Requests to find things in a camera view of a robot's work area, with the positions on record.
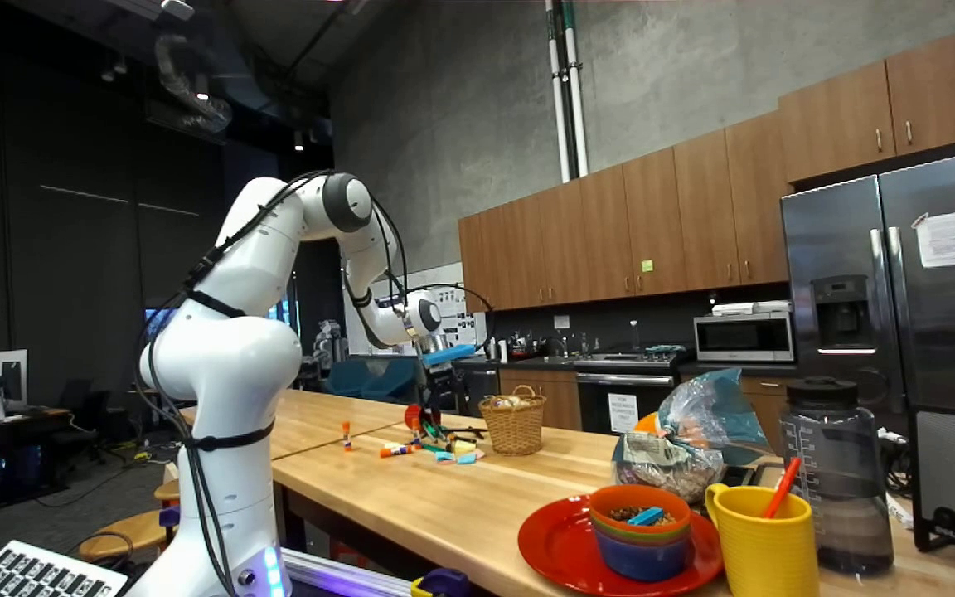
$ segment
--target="oven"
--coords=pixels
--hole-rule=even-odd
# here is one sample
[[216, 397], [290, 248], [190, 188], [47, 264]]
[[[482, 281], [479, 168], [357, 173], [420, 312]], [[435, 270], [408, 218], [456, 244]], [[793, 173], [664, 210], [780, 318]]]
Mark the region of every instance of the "oven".
[[673, 372], [578, 372], [580, 428], [620, 433], [657, 411], [677, 388]]

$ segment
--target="glass jar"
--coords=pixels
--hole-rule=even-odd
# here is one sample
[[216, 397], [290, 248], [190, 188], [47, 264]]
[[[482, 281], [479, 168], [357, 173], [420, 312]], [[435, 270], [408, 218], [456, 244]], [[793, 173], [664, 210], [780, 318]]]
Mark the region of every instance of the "glass jar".
[[839, 574], [886, 574], [896, 562], [875, 414], [839, 377], [787, 388], [787, 456], [804, 457], [795, 493], [813, 504], [820, 565]]

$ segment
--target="microwave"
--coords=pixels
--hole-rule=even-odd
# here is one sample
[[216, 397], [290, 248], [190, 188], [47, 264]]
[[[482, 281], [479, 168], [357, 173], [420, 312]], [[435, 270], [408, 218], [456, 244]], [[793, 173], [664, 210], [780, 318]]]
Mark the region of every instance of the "microwave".
[[697, 363], [795, 363], [790, 312], [694, 318]]

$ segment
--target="bowl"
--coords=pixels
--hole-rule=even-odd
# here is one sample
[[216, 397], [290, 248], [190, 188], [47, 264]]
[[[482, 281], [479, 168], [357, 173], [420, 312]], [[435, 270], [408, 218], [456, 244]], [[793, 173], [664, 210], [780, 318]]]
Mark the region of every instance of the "bowl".
[[[657, 523], [628, 521], [647, 509], [660, 509], [664, 517]], [[586, 517], [604, 565], [620, 577], [657, 585], [677, 577], [691, 565], [691, 504], [673, 492], [610, 484], [586, 499]]]

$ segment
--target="blue bowl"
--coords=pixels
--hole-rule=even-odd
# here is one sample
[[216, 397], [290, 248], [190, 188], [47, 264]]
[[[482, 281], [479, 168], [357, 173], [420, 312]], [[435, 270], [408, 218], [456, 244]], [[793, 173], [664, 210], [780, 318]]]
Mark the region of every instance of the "blue bowl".
[[691, 565], [691, 552], [694, 552], [691, 535], [669, 544], [634, 544], [634, 542], [602, 531], [596, 523], [594, 531], [596, 531], [602, 556], [618, 577], [657, 585], [657, 579], [677, 577]]

